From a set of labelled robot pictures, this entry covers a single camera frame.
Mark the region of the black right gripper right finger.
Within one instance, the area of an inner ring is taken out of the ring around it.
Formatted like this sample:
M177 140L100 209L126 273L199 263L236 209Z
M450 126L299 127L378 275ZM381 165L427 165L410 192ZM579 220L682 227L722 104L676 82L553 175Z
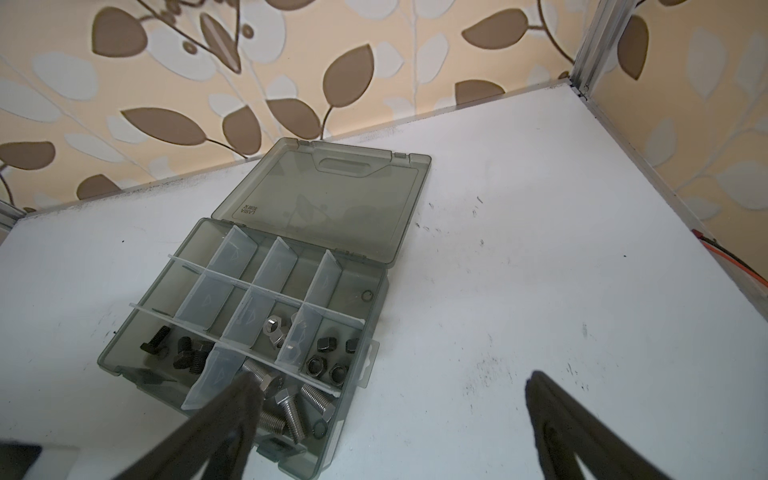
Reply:
M553 379L534 371L525 386L539 464L546 479L664 479Z

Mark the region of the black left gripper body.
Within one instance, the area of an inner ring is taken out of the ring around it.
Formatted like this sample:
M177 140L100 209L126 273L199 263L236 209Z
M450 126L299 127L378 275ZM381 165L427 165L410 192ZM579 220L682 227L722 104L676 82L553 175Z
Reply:
M80 455L69 445L1 443L2 479L67 479Z

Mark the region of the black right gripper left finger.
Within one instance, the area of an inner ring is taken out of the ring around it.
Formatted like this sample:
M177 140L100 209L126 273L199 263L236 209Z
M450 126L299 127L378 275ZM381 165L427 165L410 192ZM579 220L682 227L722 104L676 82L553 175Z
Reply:
M119 479L240 479L262 412L263 393L242 373Z

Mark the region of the silver hex bolt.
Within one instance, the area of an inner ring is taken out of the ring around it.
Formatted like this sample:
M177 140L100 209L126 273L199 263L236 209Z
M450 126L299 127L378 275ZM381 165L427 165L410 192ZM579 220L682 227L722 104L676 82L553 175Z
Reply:
M245 372L252 373L257 382L259 388L264 394L265 398L271 398L283 387L283 377L280 372L268 370L253 359L246 359L241 369Z

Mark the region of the black hex bolt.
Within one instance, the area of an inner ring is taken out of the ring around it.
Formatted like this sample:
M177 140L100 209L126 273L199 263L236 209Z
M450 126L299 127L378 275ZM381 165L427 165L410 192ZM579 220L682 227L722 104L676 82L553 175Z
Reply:
M192 339L189 336L182 336L177 341L177 354L175 355L172 366L176 370L189 369L192 366L194 358Z
M157 356L164 348L164 341L171 332L171 328L168 326L161 326L153 337L140 345L140 349L152 356Z
M189 367L189 372L194 375L200 375L206 365L207 358L213 347L214 342L211 341L195 341L192 348L192 360Z

